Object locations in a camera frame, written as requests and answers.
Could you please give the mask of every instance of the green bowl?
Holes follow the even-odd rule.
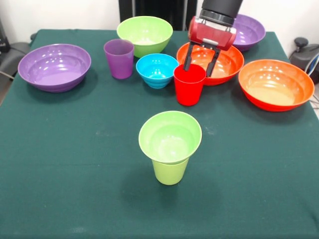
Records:
[[[150,159],[178,164],[195,153],[201,137],[201,127],[194,117],[180,111],[166,111],[144,123],[139,134],[139,144]]]
[[[134,55],[141,58],[162,52],[173,34],[173,27],[155,16],[135,16],[121,22],[117,34],[119,38],[132,42]]]

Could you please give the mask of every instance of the purple cup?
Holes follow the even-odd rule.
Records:
[[[248,51],[266,35],[264,26],[250,16],[238,14],[233,26],[237,30],[233,45],[240,51]]]
[[[125,79],[132,75],[134,45],[130,41],[110,40],[104,44],[104,52],[114,78]]]

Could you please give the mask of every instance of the red cup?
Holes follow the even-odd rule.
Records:
[[[179,65],[174,70],[177,102],[183,106],[193,106],[199,101],[206,78],[206,71],[198,65],[191,64],[188,71]]]

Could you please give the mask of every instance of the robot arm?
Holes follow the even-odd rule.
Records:
[[[184,70],[189,69],[194,45],[199,45],[215,51],[206,70],[206,75],[211,75],[220,50],[228,50],[236,38],[236,29],[232,26],[242,1],[204,0],[199,17],[194,16],[190,22],[188,31],[190,43],[184,62]]]

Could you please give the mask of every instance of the orange bowl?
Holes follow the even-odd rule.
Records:
[[[311,78],[300,68],[279,60],[256,60],[240,71],[246,97],[266,111],[289,111],[307,102],[315,92]]]
[[[177,51],[176,58],[180,65],[184,64],[188,46],[189,43],[186,43]],[[206,70],[214,54],[214,50],[194,46],[191,53],[192,63]],[[213,73],[210,77],[205,78],[204,85],[215,86],[229,81],[240,71],[243,65],[244,56],[236,47],[231,46],[228,51],[220,51]]]

